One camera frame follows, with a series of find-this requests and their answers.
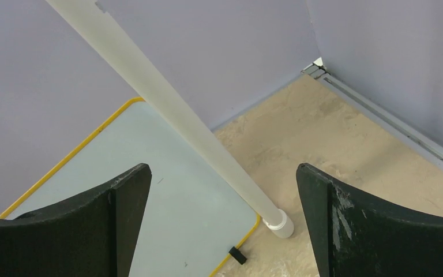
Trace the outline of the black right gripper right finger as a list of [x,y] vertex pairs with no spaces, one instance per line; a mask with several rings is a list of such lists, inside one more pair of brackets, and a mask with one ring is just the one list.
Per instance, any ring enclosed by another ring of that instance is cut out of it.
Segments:
[[321,276],[443,276],[443,217],[348,185],[308,163],[299,197]]

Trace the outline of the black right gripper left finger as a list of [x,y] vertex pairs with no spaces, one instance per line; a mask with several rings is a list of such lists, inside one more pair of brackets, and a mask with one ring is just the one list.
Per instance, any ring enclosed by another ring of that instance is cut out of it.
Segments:
[[65,200],[0,219],[0,276],[128,276],[151,179],[140,163]]

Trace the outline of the yellow framed whiteboard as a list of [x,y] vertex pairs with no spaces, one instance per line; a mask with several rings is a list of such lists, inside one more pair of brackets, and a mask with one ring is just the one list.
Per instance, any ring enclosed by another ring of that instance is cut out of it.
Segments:
[[139,164],[152,172],[130,276],[213,276],[260,216],[144,100],[120,107],[1,214],[13,219]]

